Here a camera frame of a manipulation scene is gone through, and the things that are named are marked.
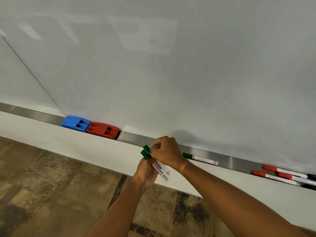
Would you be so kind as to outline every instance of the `floor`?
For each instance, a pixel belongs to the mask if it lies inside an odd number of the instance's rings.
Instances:
[[[0,236],[84,236],[130,177],[0,137]],[[148,189],[129,237],[234,236],[202,199]]]

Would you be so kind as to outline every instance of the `blue eraser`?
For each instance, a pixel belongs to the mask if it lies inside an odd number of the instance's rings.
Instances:
[[[87,121],[85,119],[74,116],[67,116],[60,125],[77,131],[86,132],[90,124],[91,121]]]

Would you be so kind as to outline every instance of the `white wall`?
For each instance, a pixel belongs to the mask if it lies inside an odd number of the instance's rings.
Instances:
[[[142,158],[141,147],[120,141],[4,112],[0,112],[0,122],[6,123],[0,125],[1,136],[123,174],[133,175]],[[252,195],[290,223],[316,231],[316,191],[202,162],[193,163]],[[157,184],[200,197],[179,173],[169,169],[171,175],[168,183],[158,176]]]
[[[65,116],[1,35],[0,102]]]
[[[67,115],[316,169],[316,0],[2,0]]]

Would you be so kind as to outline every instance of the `red marker cap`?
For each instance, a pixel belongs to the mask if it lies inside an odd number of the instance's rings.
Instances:
[[[283,178],[285,178],[285,179],[292,179],[292,175],[289,175],[289,174],[286,174],[286,173],[282,173],[282,172],[278,172],[278,174],[277,174],[278,176],[281,176],[281,177],[283,177]]]
[[[277,171],[277,168],[274,166],[263,166],[262,168],[265,170]]]
[[[265,177],[266,176],[266,173],[262,172],[262,171],[258,171],[258,170],[253,170],[251,171],[251,173],[253,175],[258,175],[258,176],[262,176],[262,177]]]

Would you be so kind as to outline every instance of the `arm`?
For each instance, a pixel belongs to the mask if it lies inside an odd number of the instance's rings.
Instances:
[[[175,138],[157,139],[151,152],[182,174],[236,236],[306,236],[257,199],[183,158]]]
[[[141,196],[157,178],[158,172],[151,166],[155,161],[155,158],[140,160],[135,175],[123,193],[101,216],[86,237],[128,235]]]

